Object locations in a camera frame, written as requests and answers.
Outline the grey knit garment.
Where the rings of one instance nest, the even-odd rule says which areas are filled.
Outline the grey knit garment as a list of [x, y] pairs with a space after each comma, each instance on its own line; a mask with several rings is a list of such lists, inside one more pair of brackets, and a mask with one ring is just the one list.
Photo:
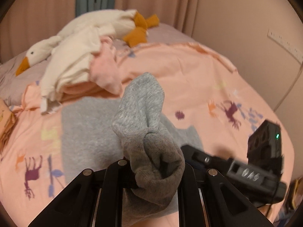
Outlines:
[[202, 147], [193, 126], [178, 129], [162, 113], [163, 101], [156, 78], [144, 73], [121, 99], [84, 97], [61, 110], [67, 183], [86, 168], [98, 171], [129, 160], [138, 188], [124, 191], [123, 226], [174, 213], [185, 167], [181, 147]]

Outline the orange printed folded clothes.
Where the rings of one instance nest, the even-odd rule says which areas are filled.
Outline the orange printed folded clothes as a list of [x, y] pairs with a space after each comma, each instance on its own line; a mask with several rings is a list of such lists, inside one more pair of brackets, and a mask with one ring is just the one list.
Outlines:
[[8, 143], [16, 118], [2, 99], [0, 112], [0, 152], [2, 153]]

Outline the peach animal print duvet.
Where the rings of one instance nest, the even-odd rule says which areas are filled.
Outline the peach animal print duvet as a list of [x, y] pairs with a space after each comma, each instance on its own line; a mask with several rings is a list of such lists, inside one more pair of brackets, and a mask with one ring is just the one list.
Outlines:
[[[176, 127], [194, 126], [207, 153], [247, 159], [249, 136], [278, 117], [224, 56], [198, 43], [145, 44], [118, 51], [122, 84], [151, 73], [165, 98], [163, 114]], [[39, 81], [29, 84], [1, 155], [1, 203], [17, 226], [27, 226], [67, 184], [61, 112], [40, 113]]]

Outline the pink folded garment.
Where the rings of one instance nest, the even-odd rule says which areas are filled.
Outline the pink folded garment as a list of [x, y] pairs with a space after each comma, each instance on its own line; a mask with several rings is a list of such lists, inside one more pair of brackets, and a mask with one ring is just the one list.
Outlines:
[[109, 36], [100, 37], [100, 51], [89, 64], [88, 81], [65, 85], [67, 95], [88, 95], [105, 90], [113, 95], [122, 93], [122, 80], [116, 62], [116, 48]]

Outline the cream white folded garment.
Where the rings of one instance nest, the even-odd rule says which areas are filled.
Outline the cream white folded garment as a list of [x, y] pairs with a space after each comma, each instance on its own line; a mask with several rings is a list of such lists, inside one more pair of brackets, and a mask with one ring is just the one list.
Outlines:
[[100, 37], [90, 33], [84, 42], [65, 44], [55, 51], [40, 81], [42, 114], [56, 112], [65, 85], [88, 81], [90, 61], [100, 51]]

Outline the white goose plush toy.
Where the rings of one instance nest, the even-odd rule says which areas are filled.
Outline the white goose plush toy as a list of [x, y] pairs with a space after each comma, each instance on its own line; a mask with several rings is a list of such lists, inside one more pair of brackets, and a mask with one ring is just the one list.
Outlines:
[[120, 40], [138, 39], [146, 41], [146, 31], [160, 23], [157, 15], [147, 19], [137, 10], [105, 9], [87, 12], [70, 21], [57, 35], [35, 43], [26, 52], [16, 70], [20, 75], [27, 69], [46, 60], [65, 44], [82, 43], [90, 33], [93, 36], [110, 36]]

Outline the pink curtain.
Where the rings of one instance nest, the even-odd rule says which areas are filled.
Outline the pink curtain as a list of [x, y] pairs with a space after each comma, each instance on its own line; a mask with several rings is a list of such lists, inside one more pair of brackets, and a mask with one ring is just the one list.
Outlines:
[[[76, 17], [76, 0], [9, 1], [10, 7], [1, 16], [2, 63], [56, 35]], [[197, 3], [198, 0], [115, 0], [114, 9], [136, 9], [145, 17], [155, 14], [162, 23], [191, 35]]]

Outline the white wall power strip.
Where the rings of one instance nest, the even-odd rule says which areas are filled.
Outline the white wall power strip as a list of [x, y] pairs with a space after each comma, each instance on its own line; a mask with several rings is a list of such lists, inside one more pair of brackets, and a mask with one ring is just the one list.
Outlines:
[[269, 29], [268, 38], [272, 41], [276, 42], [280, 47], [285, 49], [289, 54], [291, 54], [301, 65], [303, 60], [302, 51], [300, 51], [297, 47], [291, 44], [287, 39], [284, 39], [280, 34], [274, 32], [273, 30]]

